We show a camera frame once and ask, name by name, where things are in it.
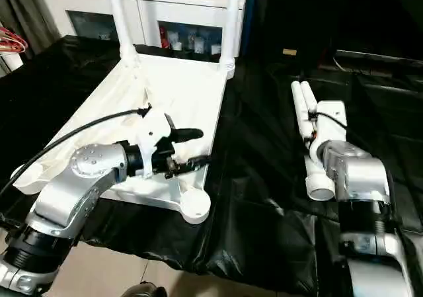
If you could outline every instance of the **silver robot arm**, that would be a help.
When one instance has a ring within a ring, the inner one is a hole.
[[[299,131],[309,148],[307,192],[313,200],[335,197],[338,202],[344,259],[337,266],[348,278],[337,296],[413,297],[385,166],[346,141],[342,101],[317,102],[306,81],[294,81],[291,88]]]
[[[143,118],[139,130],[138,145],[124,141],[76,150],[67,167],[42,189],[25,225],[9,236],[9,246],[0,255],[0,296],[45,293],[79,241],[101,194],[127,176],[148,178],[163,173],[170,178],[209,163],[208,156],[186,163],[177,163],[171,157],[175,153],[172,142],[200,138],[201,130],[176,130],[166,114],[153,109]]]

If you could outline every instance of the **gray curtain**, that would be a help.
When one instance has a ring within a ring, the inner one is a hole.
[[[28,42],[27,58],[59,38],[43,0],[0,0],[0,22]]]

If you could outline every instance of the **floor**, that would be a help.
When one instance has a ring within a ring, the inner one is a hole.
[[[0,230],[0,251],[5,248]],[[119,297],[141,280],[166,288],[170,297],[295,297],[216,276],[198,276],[85,243],[73,248],[47,297]]]

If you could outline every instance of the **black joint housing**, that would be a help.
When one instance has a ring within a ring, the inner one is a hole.
[[[51,273],[63,263],[74,241],[53,237],[27,226],[9,239],[4,260],[24,271]]]
[[[383,201],[340,201],[339,222],[342,233],[393,233],[393,212]]]

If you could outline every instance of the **black plastic sheet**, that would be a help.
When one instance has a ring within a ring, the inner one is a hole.
[[[2,184],[50,141],[118,60],[115,44],[66,37],[0,79]],[[304,147],[291,98],[294,78],[288,65],[237,63],[213,145],[216,161],[206,180],[212,206],[203,224],[187,224],[170,210],[102,199],[83,241],[198,274],[330,296],[338,257],[337,205],[307,198]],[[349,141],[380,157],[392,172],[410,270],[417,292],[423,292],[423,140],[417,121],[423,117],[422,94],[402,83],[340,72],[316,71],[309,81],[318,101],[345,102],[348,126],[361,138],[347,135]],[[19,226],[34,199],[6,192],[0,198],[1,225]]]

